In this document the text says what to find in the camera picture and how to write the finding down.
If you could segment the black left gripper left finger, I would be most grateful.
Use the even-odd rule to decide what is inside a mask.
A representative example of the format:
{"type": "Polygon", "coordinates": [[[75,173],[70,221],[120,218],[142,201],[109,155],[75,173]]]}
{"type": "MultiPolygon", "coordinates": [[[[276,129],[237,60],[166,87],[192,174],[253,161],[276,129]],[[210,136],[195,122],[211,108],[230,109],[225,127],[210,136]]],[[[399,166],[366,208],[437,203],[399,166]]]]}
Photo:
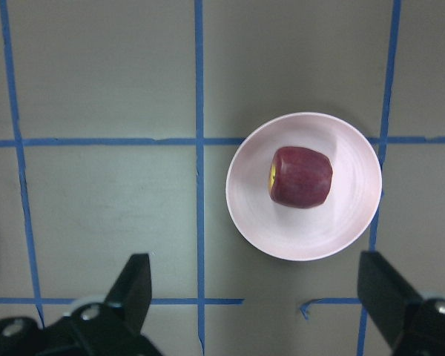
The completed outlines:
{"type": "Polygon", "coordinates": [[[151,304],[151,266],[147,253],[129,257],[104,304],[117,313],[131,332],[141,332],[151,304]]]}

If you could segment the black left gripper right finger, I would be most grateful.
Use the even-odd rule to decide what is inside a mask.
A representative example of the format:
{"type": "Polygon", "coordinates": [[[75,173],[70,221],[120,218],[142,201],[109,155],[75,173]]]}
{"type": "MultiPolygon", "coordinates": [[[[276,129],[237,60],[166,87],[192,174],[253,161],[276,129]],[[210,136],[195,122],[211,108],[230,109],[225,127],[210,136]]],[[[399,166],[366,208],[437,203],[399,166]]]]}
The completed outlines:
{"type": "Polygon", "coordinates": [[[392,349],[423,302],[422,296],[378,251],[360,254],[357,295],[392,349]]]}

